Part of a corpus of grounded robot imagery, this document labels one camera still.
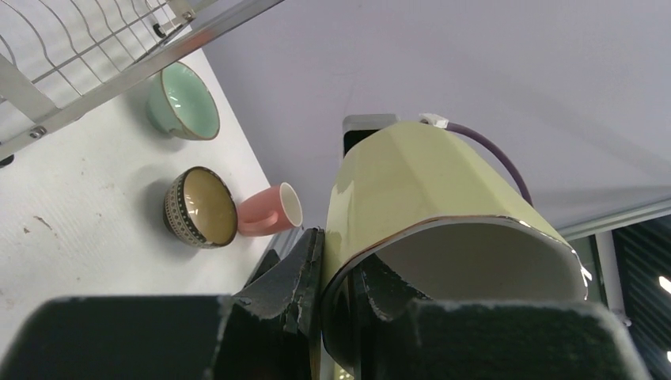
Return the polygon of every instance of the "mint green bowl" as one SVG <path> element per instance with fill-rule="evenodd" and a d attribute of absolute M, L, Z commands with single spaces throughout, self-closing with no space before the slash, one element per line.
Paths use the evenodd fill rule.
<path fill-rule="evenodd" d="M 219 133 L 219 112 L 203 80 L 175 62 L 151 84 L 147 117 L 161 132 L 187 140 L 212 140 Z"/>

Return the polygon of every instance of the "stain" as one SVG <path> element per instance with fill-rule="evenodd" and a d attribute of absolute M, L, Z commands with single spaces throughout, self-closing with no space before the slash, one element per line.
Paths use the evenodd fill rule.
<path fill-rule="evenodd" d="M 47 223 L 47 221 L 44 220 L 44 219 L 42 219 L 41 217 L 39 217 L 39 216 L 37 216 L 37 215 L 33 215 L 33 218 L 36 219 L 36 220 L 38 220 L 40 223 L 44 224 L 45 226 L 47 226 L 47 228 L 48 228 L 49 230 L 51 230 L 51 231 L 54 230 L 53 228 L 51 228 L 51 225 L 50 225 L 49 223 Z"/>

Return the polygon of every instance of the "wire rack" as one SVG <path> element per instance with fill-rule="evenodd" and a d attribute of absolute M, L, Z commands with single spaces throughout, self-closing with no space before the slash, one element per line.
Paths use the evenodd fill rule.
<path fill-rule="evenodd" d="M 0 160 L 282 0 L 216 1 L 0 0 Z"/>

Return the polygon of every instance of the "white table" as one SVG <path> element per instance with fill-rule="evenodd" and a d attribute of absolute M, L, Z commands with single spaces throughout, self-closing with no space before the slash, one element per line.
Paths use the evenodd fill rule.
<path fill-rule="evenodd" d="M 50 298 L 233 293 L 254 269 L 269 237 L 197 250 L 163 225 L 163 195 L 192 166 L 218 173 L 236 202 L 268 186 L 205 55 L 182 62 L 214 96 L 222 121 L 214 141 L 155 131 L 142 83 L 0 169 L 0 357 Z"/>

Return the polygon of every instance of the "patterned bowl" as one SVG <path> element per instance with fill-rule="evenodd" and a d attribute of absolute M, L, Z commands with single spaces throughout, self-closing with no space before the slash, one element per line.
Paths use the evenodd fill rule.
<path fill-rule="evenodd" d="M 196 166 L 177 177 L 165 193 L 163 222 L 181 241 L 198 248 L 230 244 L 237 212 L 230 191 L 212 170 Z"/>

